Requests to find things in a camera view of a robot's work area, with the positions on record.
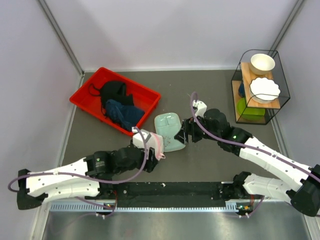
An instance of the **wavy white plate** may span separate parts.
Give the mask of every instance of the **wavy white plate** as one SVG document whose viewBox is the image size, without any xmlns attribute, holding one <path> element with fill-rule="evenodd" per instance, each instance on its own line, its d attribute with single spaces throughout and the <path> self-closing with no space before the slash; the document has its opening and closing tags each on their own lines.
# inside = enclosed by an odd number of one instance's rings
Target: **wavy white plate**
<svg viewBox="0 0 320 240">
<path fill-rule="evenodd" d="M 250 84 L 250 95 L 261 104 L 268 104 L 277 99 L 280 94 L 279 85 L 266 77 L 257 77 Z"/>
</svg>

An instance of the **blue cloth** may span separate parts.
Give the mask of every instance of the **blue cloth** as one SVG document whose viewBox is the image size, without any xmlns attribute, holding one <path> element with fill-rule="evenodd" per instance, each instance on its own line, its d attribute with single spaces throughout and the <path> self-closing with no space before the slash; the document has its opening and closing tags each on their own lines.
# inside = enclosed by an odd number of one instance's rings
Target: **blue cloth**
<svg viewBox="0 0 320 240">
<path fill-rule="evenodd" d="M 114 123 L 130 131 L 136 126 L 145 112 L 136 106 L 122 105 L 120 102 L 109 99 L 105 103 L 105 115 L 108 116 Z"/>
</svg>

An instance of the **green dish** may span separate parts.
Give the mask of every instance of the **green dish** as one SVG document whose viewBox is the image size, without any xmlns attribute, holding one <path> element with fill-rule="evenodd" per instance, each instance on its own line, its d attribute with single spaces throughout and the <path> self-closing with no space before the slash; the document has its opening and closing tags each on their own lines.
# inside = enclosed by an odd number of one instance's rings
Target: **green dish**
<svg viewBox="0 0 320 240">
<path fill-rule="evenodd" d="M 238 114 L 243 117 L 243 119 L 248 121 L 259 121 L 266 114 L 266 110 L 264 108 L 257 107 L 247 107 L 246 108 L 246 98 L 241 98 L 236 104 L 236 111 Z"/>
</svg>

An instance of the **black cloth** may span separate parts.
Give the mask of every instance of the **black cloth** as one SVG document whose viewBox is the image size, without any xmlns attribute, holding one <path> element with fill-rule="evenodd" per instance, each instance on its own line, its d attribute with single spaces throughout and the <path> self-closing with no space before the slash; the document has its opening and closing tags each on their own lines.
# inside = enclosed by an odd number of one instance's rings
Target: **black cloth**
<svg viewBox="0 0 320 240">
<path fill-rule="evenodd" d="M 99 94 L 92 94 L 93 96 L 100 96 L 101 106 L 104 108 L 105 104 L 108 100 L 112 99 L 121 103 L 124 106 L 134 106 L 134 98 L 133 95 L 127 94 L 127 86 L 122 81 L 107 81 L 100 89 L 96 88 L 93 83 L 89 85 L 93 87 L 95 90 L 99 91 Z"/>
</svg>

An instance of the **light green plate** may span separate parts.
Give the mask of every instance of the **light green plate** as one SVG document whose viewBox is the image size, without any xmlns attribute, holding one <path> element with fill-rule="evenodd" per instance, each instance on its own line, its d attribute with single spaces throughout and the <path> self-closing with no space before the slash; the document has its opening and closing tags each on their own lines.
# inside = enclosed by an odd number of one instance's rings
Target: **light green plate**
<svg viewBox="0 0 320 240">
<path fill-rule="evenodd" d="M 163 137 L 165 152 L 181 150 L 186 146 L 174 139 L 181 129 L 181 122 L 176 113 L 170 112 L 156 116 L 154 126 L 156 134 Z"/>
<path fill-rule="evenodd" d="M 246 98 L 241 98 L 236 104 L 236 111 L 240 116 L 248 121 L 259 121 L 266 114 L 264 108 L 257 107 L 247 107 L 246 108 Z"/>
</svg>

